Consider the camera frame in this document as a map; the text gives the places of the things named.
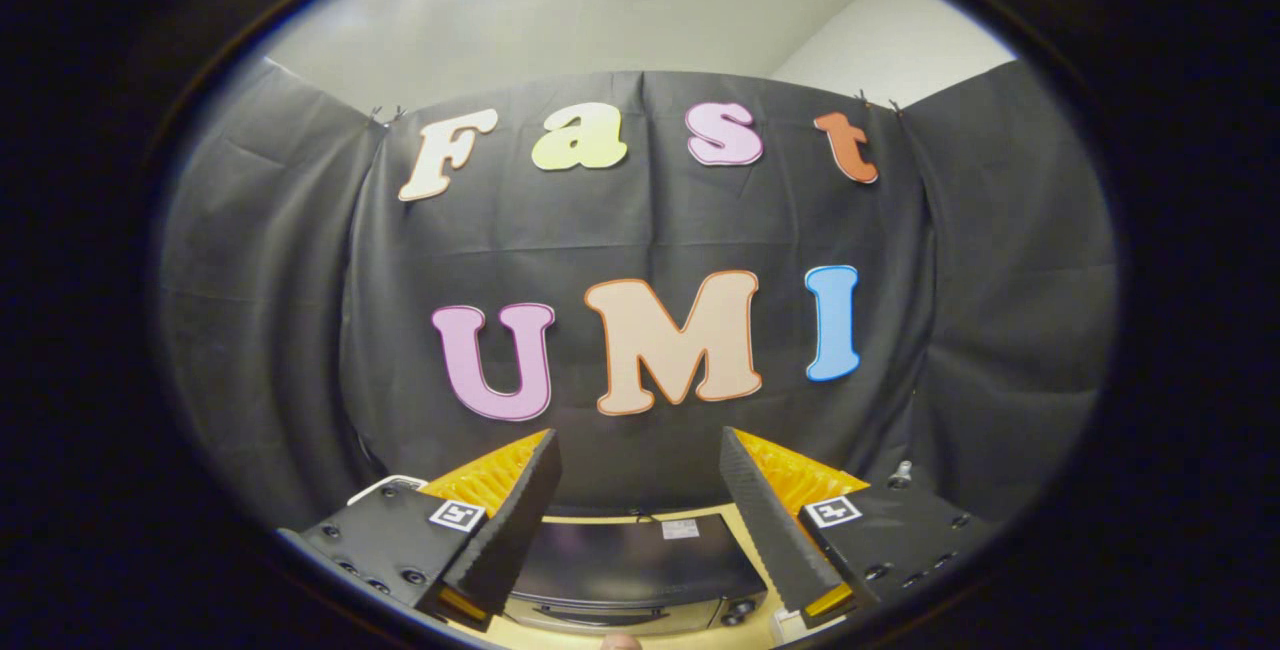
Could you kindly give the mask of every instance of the wooden table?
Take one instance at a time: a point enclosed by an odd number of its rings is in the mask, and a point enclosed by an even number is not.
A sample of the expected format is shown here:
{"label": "wooden table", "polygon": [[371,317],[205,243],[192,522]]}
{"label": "wooden table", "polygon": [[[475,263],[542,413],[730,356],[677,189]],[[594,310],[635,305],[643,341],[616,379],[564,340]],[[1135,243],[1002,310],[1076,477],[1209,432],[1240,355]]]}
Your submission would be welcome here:
{"label": "wooden table", "polygon": [[[754,613],[746,617],[745,622],[733,627],[723,627],[717,623],[708,630],[696,632],[637,636],[640,644],[644,646],[644,650],[698,650],[705,647],[754,650],[774,646],[773,633],[769,630],[769,618],[773,613],[782,609],[782,603],[778,599],[777,589],[773,587],[773,582],[769,580],[768,573],[764,572],[764,563],[760,562],[760,554],[756,553],[755,545],[751,544],[751,536],[748,535],[746,527],[742,525],[742,516],[737,512],[737,507],[730,503],[727,505],[716,505],[713,508],[703,508],[682,513],[654,514],[654,517],[659,521],[671,521],[696,517],[696,514],[713,513],[724,516],[724,523],[728,525],[730,532],[732,532],[733,537],[737,539],[739,545],[742,546],[742,551],[746,553],[751,564],[755,566],[756,572],[760,573],[760,577],[764,578],[765,585],[768,585],[768,596]],[[635,518],[547,517],[545,519],[550,522],[580,523],[636,522]],[[602,636],[598,635],[567,635],[552,632],[516,624],[507,618],[494,618],[493,624],[489,626],[489,632],[485,633],[471,631],[470,628],[456,623],[452,624],[468,635],[484,637],[484,640],[493,642],[494,645],[502,645],[503,647],[511,647],[512,650],[558,650],[562,647],[563,650],[599,650],[602,641]]]}

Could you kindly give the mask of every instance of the yellow foam pad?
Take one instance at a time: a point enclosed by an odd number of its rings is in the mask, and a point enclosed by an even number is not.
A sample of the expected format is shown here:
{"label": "yellow foam pad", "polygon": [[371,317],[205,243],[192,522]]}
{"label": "yellow foam pad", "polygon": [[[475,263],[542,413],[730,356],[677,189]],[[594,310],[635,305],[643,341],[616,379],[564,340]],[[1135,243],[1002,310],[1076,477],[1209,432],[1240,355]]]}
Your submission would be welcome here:
{"label": "yellow foam pad", "polygon": [[837,495],[847,495],[869,488],[868,482],[809,459],[796,450],[787,450],[782,445],[776,445],[773,441],[737,429],[733,432],[737,434],[737,439],[750,453],[755,466],[764,473],[764,480],[769,482],[769,488],[773,489],[778,500],[782,500],[782,507],[792,518],[800,513],[800,508],[809,503],[829,500]]}
{"label": "yellow foam pad", "polygon": [[493,453],[443,473],[419,491],[444,500],[480,505],[492,518],[511,495],[511,489],[520,480],[520,473],[525,471],[529,458],[547,432],[547,430],[532,432],[529,438],[503,445]]}

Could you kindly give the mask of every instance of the white wall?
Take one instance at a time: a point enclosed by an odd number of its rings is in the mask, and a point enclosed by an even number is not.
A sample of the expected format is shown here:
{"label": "white wall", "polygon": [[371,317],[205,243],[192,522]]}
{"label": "white wall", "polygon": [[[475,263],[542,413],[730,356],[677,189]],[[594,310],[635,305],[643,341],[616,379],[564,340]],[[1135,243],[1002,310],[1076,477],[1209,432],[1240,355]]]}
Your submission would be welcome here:
{"label": "white wall", "polygon": [[901,107],[1014,59],[945,0],[854,0],[773,72],[774,81]]}

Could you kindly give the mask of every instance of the pink letter u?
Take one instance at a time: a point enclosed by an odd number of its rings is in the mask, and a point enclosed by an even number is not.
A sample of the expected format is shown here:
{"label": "pink letter u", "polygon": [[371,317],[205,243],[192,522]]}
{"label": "pink letter u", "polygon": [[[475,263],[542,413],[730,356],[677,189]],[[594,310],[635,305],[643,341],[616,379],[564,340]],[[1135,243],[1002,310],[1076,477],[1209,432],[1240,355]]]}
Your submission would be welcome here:
{"label": "pink letter u", "polygon": [[520,366],[520,390],[512,394],[494,392],[484,380],[480,367],[480,344],[476,335],[484,328],[484,312],[467,305],[439,308],[431,325],[440,331],[444,366],[448,369],[453,394],[462,404],[486,418],[526,421],[543,413],[552,400],[552,380],[547,366],[547,329],[556,322],[556,311],[547,305],[507,305],[498,313],[516,339],[516,363]]}

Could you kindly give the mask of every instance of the bolt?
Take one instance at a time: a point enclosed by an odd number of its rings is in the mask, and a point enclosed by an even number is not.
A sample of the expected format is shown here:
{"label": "bolt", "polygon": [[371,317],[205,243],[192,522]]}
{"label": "bolt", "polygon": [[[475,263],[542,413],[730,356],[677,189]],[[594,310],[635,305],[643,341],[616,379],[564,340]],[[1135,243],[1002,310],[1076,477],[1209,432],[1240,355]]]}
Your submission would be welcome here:
{"label": "bolt", "polygon": [[897,464],[897,471],[888,476],[891,490],[906,490],[911,486],[911,461],[902,461]]}

